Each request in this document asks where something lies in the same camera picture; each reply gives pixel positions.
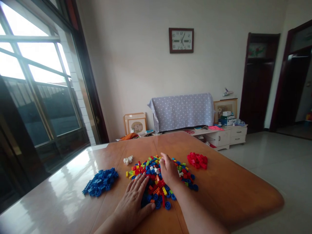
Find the pile of building blocks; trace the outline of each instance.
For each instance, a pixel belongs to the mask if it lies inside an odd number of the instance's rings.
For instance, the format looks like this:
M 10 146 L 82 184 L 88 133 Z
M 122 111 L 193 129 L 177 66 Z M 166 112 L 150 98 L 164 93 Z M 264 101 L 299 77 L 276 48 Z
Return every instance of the pile of building blocks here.
M 115 179 L 118 178 L 118 173 L 115 168 L 110 170 L 99 170 L 98 173 L 90 180 L 82 193 L 89 193 L 92 197 L 99 197 L 103 192 L 109 191 Z
M 132 159 L 133 159 L 133 155 L 131 155 L 130 157 L 128 158 L 124 158 L 123 162 L 126 164 L 126 165 L 129 165 L 129 163 L 132 163 Z
M 203 156 L 202 154 L 190 152 L 190 154 L 188 155 L 188 162 L 196 167 L 196 169 L 203 168 L 206 170 L 208 158 L 206 156 Z
M 180 163 L 174 158 L 172 158 L 172 160 L 178 169 L 181 181 L 190 189 L 198 191 L 198 186 L 193 184 L 195 176 L 189 172 L 186 164 Z M 146 176 L 149 176 L 149 182 L 142 197 L 141 207 L 153 202 L 156 205 L 156 209 L 159 209 L 162 203 L 164 208 L 170 210 L 171 204 L 169 201 L 165 201 L 165 197 L 167 197 L 167 199 L 171 198 L 174 201 L 176 200 L 176 197 L 162 178 L 159 161 L 160 158 L 158 158 L 158 155 L 155 157 L 150 156 L 149 159 L 143 163 L 139 161 L 135 166 L 131 167 L 131 171 L 126 172 L 126 177 L 133 180 L 137 178 L 139 174 L 143 174 L 145 172 Z

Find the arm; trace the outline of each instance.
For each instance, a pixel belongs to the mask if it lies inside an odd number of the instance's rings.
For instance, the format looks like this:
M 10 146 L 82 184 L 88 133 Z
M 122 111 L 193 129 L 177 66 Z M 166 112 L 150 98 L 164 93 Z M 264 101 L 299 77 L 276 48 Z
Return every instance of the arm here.
M 155 209 L 154 203 L 149 203 L 141 209 L 141 200 L 148 181 L 149 177 L 145 177 L 145 173 L 140 174 L 137 179 L 131 180 L 114 213 L 95 233 L 130 232 L 149 215 Z
M 162 178 L 174 192 L 181 205 L 181 210 L 190 233 L 226 234 L 228 230 L 218 222 L 200 203 L 192 196 L 190 190 L 181 183 L 179 174 L 173 161 L 167 154 L 160 160 Z

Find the clock face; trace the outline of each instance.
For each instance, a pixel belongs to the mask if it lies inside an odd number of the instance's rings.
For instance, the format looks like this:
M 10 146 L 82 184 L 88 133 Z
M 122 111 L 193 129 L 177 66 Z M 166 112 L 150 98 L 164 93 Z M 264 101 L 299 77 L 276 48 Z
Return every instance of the clock face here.
M 172 50 L 191 50 L 192 49 L 192 31 L 171 31 Z

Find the forearm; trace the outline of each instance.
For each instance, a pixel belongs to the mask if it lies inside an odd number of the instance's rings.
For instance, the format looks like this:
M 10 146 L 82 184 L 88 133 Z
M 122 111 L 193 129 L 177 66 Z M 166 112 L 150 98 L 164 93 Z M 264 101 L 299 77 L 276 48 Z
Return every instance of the forearm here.
M 185 185 L 179 183 L 171 189 L 180 204 L 189 233 L 229 233 L 200 205 Z
M 105 222 L 96 230 L 94 234 L 106 234 L 106 233 L 123 233 L 123 225 L 119 223 L 119 220 L 112 214 Z

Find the clock hand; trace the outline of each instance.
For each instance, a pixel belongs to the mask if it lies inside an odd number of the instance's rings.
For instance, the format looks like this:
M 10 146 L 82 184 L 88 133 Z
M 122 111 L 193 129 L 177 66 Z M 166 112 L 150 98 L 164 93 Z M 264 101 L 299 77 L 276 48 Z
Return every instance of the clock hand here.
M 185 36 L 185 33 L 184 33 L 184 35 L 183 35 L 183 37 L 182 37 L 182 39 L 181 39 L 181 43 L 182 43 L 183 46 L 184 46 L 184 43 L 183 43 L 183 38 L 184 38 L 184 36 Z

